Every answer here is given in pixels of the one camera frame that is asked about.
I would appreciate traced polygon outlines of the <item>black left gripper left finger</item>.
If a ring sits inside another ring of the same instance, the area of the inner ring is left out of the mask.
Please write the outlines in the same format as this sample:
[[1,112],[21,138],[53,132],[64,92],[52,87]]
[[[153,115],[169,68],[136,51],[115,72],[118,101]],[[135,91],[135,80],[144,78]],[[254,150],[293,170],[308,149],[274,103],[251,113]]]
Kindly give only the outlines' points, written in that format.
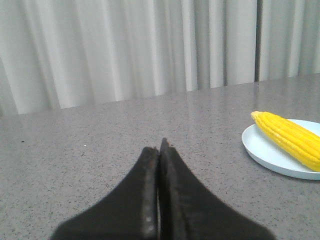
[[158,239],[158,163],[158,150],[145,147],[117,187],[89,209],[60,224],[51,239]]

